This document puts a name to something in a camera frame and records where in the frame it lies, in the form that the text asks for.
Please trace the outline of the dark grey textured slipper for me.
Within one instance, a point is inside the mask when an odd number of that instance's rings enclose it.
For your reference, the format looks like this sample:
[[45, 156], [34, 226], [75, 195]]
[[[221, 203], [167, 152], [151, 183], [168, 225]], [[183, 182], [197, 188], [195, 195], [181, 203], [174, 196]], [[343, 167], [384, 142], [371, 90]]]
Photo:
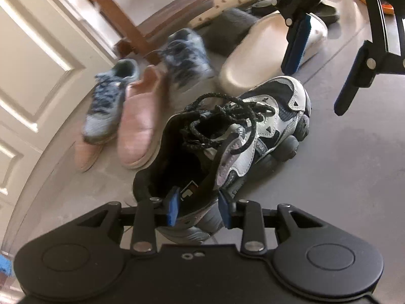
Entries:
[[258, 20], [243, 10], [230, 8], [217, 16], [203, 31], [204, 45], [213, 53], [229, 56]]

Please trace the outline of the blue object by door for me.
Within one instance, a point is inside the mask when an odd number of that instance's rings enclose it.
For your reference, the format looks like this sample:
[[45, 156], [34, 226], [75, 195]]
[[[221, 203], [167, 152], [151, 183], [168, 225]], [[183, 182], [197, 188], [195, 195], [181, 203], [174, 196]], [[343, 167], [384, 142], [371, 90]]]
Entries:
[[0, 272], [7, 277], [14, 275], [12, 261], [2, 254], [0, 254]]

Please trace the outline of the black silver sneaker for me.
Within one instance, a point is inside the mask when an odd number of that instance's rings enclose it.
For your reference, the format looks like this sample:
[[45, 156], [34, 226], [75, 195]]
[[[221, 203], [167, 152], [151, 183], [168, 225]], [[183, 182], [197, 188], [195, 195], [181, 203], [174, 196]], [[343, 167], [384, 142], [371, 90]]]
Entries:
[[176, 244], [202, 244], [224, 225], [218, 191], [235, 196], [247, 179], [292, 159], [311, 111], [308, 92], [287, 75], [237, 97], [204, 94], [168, 120], [155, 160], [135, 176], [134, 197], [164, 200], [178, 187], [176, 224], [158, 231]]

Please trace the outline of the pink plush slipper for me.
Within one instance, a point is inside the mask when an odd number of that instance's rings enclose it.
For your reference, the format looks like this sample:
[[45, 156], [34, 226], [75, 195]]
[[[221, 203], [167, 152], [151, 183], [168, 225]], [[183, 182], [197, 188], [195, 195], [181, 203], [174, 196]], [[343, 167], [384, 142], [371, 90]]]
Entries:
[[117, 132], [117, 153], [124, 167], [139, 168], [154, 153], [166, 93], [166, 75], [154, 65], [147, 66], [142, 78], [127, 86]]
[[104, 145], [93, 145], [87, 143], [79, 131], [77, 138], [75, 140], [75, 168], [79, 172], [86, 172], [89, 170], [97, 161], [99, 155], [101, 155]]

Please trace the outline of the brown wooden shoe rack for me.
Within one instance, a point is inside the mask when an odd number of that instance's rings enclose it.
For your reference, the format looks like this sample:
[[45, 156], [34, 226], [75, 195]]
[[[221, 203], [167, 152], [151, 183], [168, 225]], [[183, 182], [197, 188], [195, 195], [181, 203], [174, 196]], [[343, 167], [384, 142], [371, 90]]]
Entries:
[[78, 0], [77, 12], [118, 56], [148, 53], [164, 33], [212, 0]]

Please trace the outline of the white heart slipper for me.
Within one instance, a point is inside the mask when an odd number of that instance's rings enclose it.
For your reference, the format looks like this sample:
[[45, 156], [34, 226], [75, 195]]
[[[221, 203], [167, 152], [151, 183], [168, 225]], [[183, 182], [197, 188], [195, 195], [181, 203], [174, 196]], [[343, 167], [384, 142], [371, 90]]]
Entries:
[[288, 27], [278, 11], [258, 20], [223, 64], [219, 74], [222, 90], [239, 96], [282, 75], [287, 33]]
[[228, 9], [245, 9], [258, 1], [259, 0], [213, 0], [212, 7], [190, 20], [187, 26], [191, 29], [201, 28]]

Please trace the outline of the grey blue sneaker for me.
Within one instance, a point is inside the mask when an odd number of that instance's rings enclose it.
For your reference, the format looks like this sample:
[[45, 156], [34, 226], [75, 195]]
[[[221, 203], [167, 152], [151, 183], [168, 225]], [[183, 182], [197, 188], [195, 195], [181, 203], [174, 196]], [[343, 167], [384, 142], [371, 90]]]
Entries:
[[140, 78], [137, 62], [124, 58], [109, 71], [95, 76], [92, 101], [82, 127], [82, 137], [92, 145], [101, 145], [111, 140], [119, 127], [126, 88]]
[[170, 35], [158, 55], [175, 91], [187, 91], [215, 76], [203, 39], [189, 28]]

